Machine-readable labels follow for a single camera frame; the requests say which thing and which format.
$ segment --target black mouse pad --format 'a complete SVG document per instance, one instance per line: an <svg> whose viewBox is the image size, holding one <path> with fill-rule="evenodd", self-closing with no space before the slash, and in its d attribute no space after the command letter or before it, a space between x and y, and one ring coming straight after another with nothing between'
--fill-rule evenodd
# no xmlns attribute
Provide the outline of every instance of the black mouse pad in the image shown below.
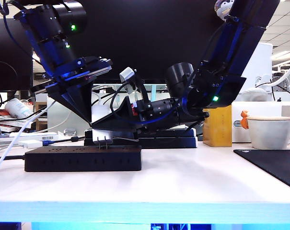
<svg viewBox="0 0 290 230"><path fill-rule="evenodd" d="M234 152L290 186L290 150L236 149Z"/></svg>

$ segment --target white mug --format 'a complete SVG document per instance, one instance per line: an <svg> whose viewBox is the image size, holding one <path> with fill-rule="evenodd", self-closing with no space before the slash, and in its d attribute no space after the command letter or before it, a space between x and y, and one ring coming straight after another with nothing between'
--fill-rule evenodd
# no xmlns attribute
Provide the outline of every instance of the white mug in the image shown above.
<svg viewBox="0 0 290 230"><path fill-rule="evenodd" d="M251 144L260 150L283 150L290 144L290 117L247 117Z"/></svg>

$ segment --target yellow box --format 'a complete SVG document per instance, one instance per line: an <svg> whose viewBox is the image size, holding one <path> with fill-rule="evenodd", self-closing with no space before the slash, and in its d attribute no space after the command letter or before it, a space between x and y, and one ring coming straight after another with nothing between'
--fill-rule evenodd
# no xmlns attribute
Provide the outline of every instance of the yellow box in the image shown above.
<svg viewBox="0 0 290 230"><path fill-rule="evenodd" d="M204 109L209 112L203 125L203 143L212 147L232 146L231 105L224 108Z"/></svg>

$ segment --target white desk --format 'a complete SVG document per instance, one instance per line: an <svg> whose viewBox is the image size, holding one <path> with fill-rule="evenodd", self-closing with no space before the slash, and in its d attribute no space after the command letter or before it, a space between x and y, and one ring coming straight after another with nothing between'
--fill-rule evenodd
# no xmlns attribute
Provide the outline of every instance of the white desk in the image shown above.
<svg viewBox="0 0 290 230"><path fill-rule="evenodd" d="M290 187L232 151L250 148L145 149L140 172L25 172L5 161L0 221L290 223Z"/></svg>

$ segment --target black monitor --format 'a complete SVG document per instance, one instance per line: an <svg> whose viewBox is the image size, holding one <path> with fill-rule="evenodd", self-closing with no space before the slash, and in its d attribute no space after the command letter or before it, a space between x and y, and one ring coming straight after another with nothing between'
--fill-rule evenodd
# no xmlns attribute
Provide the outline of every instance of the black monitor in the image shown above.
<svg viewBox="0 0 290 230"><path fill-rule="evenodd" d="M113 61L95 83L120 83L119 73L135 68L145 83L165 83L178 62L200 61L207 41L223 23L216 0L79 0L87 12L84 33L70 38L78 56Z"/></svg>
<svg viewBox="0 0 290 230"><path fill-rule="evenodd" d="M32 55L32 46L20 22L7 19L9 29L23 49ZM12 66L14 71L3 62ZM9 37L3 19L0 19L0 92L29 90L33 85L33 61Z"/></svg>

